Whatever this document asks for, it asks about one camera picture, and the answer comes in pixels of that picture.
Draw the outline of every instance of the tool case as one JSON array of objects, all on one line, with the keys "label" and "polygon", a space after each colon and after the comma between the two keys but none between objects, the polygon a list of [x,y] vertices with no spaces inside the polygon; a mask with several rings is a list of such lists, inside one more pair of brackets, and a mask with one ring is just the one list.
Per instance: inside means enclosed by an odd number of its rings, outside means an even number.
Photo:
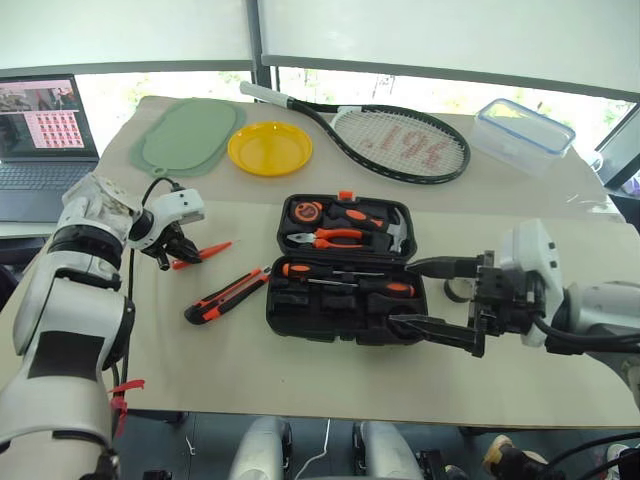
[{"label": "tool case", "polygon": [[[401,220],[406,232],[400,228]],[[336,231],[350,235],[353,230],[362,232],[361,238],[320,239],[316,246],[309,241],[309,234],[325,238],[327,231],[331,237]],[[406,237],[399,248],[394,245],[396,236]],[[292,195],[284,202],[277,240],[284,256],[272,267],[266,311],[274,332],[325,342],[355,340],[362,345],[409,345],[422,339],[414,328],[387,320],[391,314],[427,315],[422,277],[404,270],[417,250],[405,205],[357,198],[351,192]],[[303,272],[307,267],[313,273]]]}]

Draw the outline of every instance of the white blind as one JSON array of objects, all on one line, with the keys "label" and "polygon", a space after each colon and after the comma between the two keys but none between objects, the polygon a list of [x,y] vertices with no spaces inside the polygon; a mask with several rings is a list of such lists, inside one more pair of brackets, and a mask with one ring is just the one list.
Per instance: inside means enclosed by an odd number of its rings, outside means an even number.
[{"label": "white blind", "polygon": [[16,0],[0,19],[0,69],[251,59],[244,0]]},{"label": "white blind", "polygon": [[276,56],[469,70],[640,92],[638,0],[261,0]]}]

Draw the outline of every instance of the laptop keyboard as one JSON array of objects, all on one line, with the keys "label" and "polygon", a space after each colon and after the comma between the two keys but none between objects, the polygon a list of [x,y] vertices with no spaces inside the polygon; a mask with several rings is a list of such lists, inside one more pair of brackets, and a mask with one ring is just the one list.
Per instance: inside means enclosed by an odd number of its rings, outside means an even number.
[{"label": "laptop keyboard", "polygon": [[95,165],[7,165],[0,167],[0,190],[69,190]]}]

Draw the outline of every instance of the hammer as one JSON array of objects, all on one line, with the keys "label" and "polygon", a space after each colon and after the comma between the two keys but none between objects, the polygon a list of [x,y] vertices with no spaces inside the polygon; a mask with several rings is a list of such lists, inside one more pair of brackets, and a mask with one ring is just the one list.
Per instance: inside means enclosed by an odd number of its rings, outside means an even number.
[{"label": "hammer", "polygon": [[405,223],[404,217],[398,208],[394,208],[394,212],[398,217],[398,223],[390,223],[386,220],[382,220],[381,218],[375,218],[371,215],[367,215],[360,210],[343,208],[339,205],[331,205],[327,213],[331,218],[346,218],[355,227],[388,233],[393,238],[389,251],[400,253],[402,242],[407,239],[407,224]]}]

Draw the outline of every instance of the plastic food container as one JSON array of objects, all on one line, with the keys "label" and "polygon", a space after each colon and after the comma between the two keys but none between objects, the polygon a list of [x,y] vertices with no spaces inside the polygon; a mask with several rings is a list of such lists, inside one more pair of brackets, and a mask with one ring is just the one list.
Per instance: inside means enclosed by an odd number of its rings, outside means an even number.
[{"label": "plastic food container", "polygon": [[576,132],[511,100],[498,98],[478,112],[469,142],[489,155],[541,177],[566,155]]}]

